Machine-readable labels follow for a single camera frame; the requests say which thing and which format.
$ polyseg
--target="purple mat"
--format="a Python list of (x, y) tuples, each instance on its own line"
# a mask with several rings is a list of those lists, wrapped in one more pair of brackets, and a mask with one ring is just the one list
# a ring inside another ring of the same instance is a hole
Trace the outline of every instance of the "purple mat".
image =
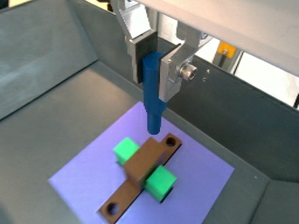
[[(182, 139), (182, 148), (166, 165), (178, 177), (173, 192), (161, 204), (143, 191), (118, 223), (202, 223), (227, 184), (234, 167), (163, 119), (162, 132), (154, 138), (161, 142), (170, 132)], [(139, 102), (51, 177), (51, 185), (82, 223), (106, 223), (96, 211), (126, 180), (115, 146), (126, 137), (142, 145), (150, 136)]]

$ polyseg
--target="green cube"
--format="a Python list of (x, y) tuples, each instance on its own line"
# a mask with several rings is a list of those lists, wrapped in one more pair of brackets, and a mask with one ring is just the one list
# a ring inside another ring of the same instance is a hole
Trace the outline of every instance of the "green cube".
[(173, 190), (175, 180), (174, 174), (162, 165), (146, 180), (145, 189), (159, 202), (165, 200), (167, 193)]
[(127, 160), (135, 155), (139, 149), (139, 145), (135, 141), (127, 137), (115, 147), (114, 152), (116, 153), (116, 161), (123, 165)]

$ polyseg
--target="brown wooden block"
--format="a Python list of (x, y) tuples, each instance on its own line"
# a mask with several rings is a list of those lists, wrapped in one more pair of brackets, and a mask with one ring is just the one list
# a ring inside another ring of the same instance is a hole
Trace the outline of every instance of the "brown wooden block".
[(135, 155), (127, 160), (124, 164), (127, 180), (98, 210), (108, 223), (118, 222), (145, 190), (146, 180), (155, 168), (167, 163), (181, 146), (182, 141), (173, 134), (169, 134), (161, 143), (149, 138)]
[(146, 179), (163, 162), (165, 147), (153, 138), (149, 138), (135, 155), (124, 164), (127, 178), (137, 183), (141, 190), (145, 188)]

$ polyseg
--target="screw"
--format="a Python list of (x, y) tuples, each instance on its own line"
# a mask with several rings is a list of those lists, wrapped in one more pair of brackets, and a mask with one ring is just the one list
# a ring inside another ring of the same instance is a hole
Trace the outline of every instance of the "screw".
[(190, 81), (195, 77), (197, 72), (198, 72), (198, 67), (187, 62), (182, 65), (179, 74), (182, 78)]
[(222, 54), (223, 54), (223, 55), (227, 55), (229, 52), (230, 52), (229, 49), (225, 49), (225, 50), (222, 51)]

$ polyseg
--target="metal bracket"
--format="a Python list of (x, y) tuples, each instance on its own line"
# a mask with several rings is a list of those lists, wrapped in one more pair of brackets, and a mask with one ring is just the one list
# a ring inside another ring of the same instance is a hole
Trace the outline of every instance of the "metal bracket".
[(190, 81), (198, 71), (193, 66), (193, 56), (201, 49), (202, 32), (185, 27), (185, 43), (178, 45), (169, 54), (162, 58), (161, 64), (161, 87), (159, 98), (169, 102), (175, 94), (181, 91), (182, 80)]
[(158, 33), (151, 29), (146, 7), (131, 0), (111, 0), (118, 22), (126, 34), (127, 52), (132, 56), (134, 81), (143, 82), (143, 57), (157, 51)]

